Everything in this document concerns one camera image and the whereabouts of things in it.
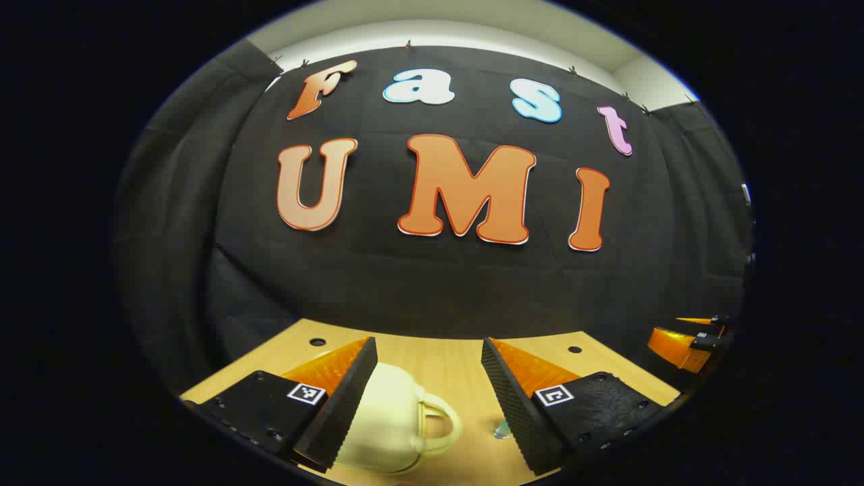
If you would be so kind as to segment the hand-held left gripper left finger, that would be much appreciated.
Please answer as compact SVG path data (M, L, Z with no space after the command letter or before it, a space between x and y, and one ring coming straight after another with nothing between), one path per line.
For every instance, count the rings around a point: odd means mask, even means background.
M276 375L256 370L186 408L269 456L326 473L346 439L371 373L367 336Z

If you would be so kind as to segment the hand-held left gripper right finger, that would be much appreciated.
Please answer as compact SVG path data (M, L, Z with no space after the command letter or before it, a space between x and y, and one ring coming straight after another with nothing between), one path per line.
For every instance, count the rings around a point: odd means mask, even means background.
M529 470L608 461L682 393L593 337L483 340L481 364Z

